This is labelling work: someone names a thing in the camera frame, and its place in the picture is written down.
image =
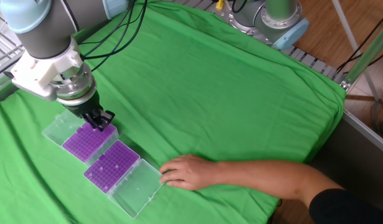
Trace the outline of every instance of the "pipette tip box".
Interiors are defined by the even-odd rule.
[[[136,218],[161,188],[162,174],[121,141],[116,141],[84,176],[131,218]]]
[[[91,166],[119,137],[112,124],[100,132],[68,110],[56,116],[42,134],[87,166]]]

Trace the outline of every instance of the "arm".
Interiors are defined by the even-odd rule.
[[[307,207],[323,190],[342,188],[318,170],[289,161],[209,162],[186,155],[165,163],[159,171],[164,173],[161,182],[169,186],[198,190],[214,184],[238,185],[301,200]]]

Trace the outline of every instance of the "human hand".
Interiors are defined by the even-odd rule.
[[[215,184],[219,169],[216,162],[210,162],[195,155],[184,155],[162,165],[160,182],[186,190],[199,190]]]

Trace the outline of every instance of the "purple tip rack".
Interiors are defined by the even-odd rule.
[[[139,158],[140,156],[128,146],[116,141],[86,170],[84,176],[104,193],[107,193],[136,164]]]
[[[93,129],[89,123],[85,123],[62,147],[82,162],[87,162],[115,131],[116,128],[111,124],[103,132],[99,132],[99,130]]]

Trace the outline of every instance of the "green cloth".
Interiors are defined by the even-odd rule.
[[[120,140],[156,168],[182,154],[303,162],[336,127],[345,97],[335,82],[214,14],[171,2],[149,3],[135,41],[93,75]],[[63,110],[24,91],[0,103],[0,224],[266,223],[276,207],[277,198],[243,187],[164,186],[132,220],[83,176],[79,160],[41,135]]]

